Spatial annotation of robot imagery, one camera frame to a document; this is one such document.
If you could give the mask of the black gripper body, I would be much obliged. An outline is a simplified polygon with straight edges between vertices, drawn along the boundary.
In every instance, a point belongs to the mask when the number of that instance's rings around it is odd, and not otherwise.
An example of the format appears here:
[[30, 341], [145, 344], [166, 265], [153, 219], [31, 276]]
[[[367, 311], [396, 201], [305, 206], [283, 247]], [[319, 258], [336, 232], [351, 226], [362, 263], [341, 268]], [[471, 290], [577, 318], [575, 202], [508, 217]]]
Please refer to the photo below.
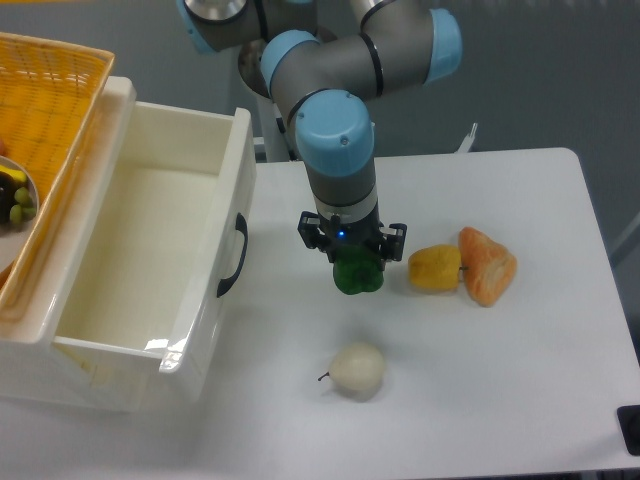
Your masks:
[[317, 248], [322, 252], [344, 245], [368, 245], [376, 248], [384, 239], [377, 212], [370, 212], [355, 222], [345, 223], [342, 217], [327, 219], [322, 215], [319, 216], [319, 221], [321, 235]]

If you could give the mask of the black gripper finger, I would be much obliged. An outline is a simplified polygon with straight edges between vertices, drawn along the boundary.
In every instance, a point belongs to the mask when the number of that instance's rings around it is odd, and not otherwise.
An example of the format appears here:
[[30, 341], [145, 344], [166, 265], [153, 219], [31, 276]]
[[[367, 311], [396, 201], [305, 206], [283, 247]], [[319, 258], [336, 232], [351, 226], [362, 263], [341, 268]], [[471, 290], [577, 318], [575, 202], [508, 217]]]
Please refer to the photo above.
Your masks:
[[324, 224], [317, 213], [303, 211], [300, 214], [297, 231], [305, 247], [310, 250], [318, 250], [326, 255], [330, 263], [334, 263], [339, 246], [338, 236], [331, 229], [325, 232], [323, 227]]
[[388, 226], [379, 224], [380, 242], [378, 255], [381, 264], [400, 262], [403, 258], [407, 225], [392, 223]]

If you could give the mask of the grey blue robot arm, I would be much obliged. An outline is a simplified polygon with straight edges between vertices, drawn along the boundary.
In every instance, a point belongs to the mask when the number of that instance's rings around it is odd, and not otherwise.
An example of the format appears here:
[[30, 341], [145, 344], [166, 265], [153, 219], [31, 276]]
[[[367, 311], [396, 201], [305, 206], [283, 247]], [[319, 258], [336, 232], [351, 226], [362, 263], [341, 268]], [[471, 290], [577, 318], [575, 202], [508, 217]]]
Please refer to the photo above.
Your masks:
[[375, 132], [366, 104], [452, 74], [463, 43], [454, 16], [418, 1], [355, 1], [356, 34], [324, 42], [314, 1], [181, 1], [196, 48], [264, 47], [259, 70], [304, 163], [316, 209], [299, 233], [330, 261], [362, 251], [383, 269], [401, 259], [402, 224], [379, 219]]

